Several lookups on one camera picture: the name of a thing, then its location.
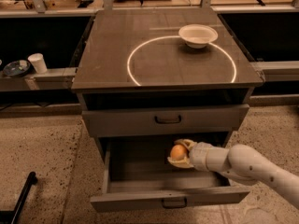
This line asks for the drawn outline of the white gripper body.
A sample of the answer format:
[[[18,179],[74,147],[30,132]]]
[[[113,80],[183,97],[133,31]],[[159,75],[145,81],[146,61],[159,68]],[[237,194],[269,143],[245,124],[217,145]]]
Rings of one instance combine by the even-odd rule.
[[[212,145],[204,142],[196,143],[190,153],[190,164],[198,171],[207,171],[206,157]]]

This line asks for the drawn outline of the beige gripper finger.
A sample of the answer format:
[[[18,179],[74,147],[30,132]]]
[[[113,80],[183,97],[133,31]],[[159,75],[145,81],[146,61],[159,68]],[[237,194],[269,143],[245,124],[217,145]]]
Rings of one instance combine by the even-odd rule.
[[[193,165],[190,163],[190,159],[189,158],[184,158],[182,160],[174,160],[171,157],[168,157],[168,162],[177,167],[177,168],[182,168],[182,169],[189,169],[189,168],[193,168]]]
[[[182,145],[187,148],[188,151],[191,151],[192,148],[196,145],[196,142],[194,142],[191,139],[178,139],[174,142],[175,145]]]

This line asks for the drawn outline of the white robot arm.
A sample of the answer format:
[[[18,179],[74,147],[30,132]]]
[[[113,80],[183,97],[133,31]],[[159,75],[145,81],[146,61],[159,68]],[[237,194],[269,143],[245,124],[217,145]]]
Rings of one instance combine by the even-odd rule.
[[[278,167],[252,147],[214,147],[205,142],[179,139],[167,159],[177,168],[216,172],[244,185],[262,182],[299,208],[299,177]]]

